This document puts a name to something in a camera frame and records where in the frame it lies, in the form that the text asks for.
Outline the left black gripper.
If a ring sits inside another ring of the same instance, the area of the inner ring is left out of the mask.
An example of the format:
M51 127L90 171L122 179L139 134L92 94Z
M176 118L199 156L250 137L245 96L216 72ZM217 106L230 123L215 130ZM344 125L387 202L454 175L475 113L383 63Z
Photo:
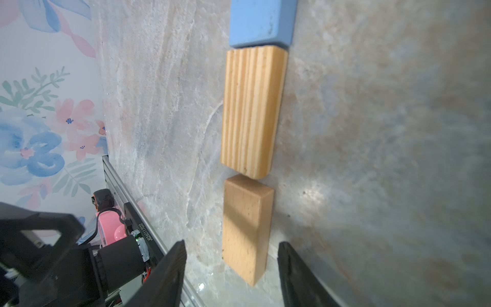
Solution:
M42 281L1 277L1 306L105 306L97 249L82 245L69 252L83 233L71 214L2 203L1 263L23 276L47 276Z

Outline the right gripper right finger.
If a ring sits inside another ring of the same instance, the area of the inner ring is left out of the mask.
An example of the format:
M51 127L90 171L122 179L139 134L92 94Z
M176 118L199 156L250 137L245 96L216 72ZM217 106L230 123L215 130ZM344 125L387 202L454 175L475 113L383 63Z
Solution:
M340 307L290 243L280 242L277 263L286 307Z

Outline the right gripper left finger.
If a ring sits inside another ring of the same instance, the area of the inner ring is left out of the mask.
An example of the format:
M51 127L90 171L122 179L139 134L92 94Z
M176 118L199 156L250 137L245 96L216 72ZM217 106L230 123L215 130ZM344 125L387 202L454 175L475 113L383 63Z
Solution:
M173 245L125 306L180 306L186 261L185 241L181 240Z

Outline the tan block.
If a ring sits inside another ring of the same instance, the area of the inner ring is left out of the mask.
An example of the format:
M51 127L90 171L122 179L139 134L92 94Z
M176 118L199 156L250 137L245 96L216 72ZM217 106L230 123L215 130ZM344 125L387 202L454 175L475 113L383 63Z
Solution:
M274 193L245 175L225 180L222 259L252 287L267 267Z
M220 161L252 179L271 171L288 56L277 46L226 53Z

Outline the light blue block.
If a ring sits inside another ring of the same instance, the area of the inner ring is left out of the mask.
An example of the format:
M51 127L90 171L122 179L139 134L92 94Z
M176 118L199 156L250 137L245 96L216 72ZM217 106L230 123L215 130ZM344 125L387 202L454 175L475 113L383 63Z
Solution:
M232 0L229 46L278 46L293 40L297 0Z

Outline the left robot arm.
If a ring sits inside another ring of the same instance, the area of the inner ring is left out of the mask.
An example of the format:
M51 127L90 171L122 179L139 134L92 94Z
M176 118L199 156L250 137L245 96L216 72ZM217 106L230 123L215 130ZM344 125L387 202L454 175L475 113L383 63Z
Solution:
M108 295L146 269L137 241L98 249L76 242L84 226L71 214L1 204L1 304L104 306Z

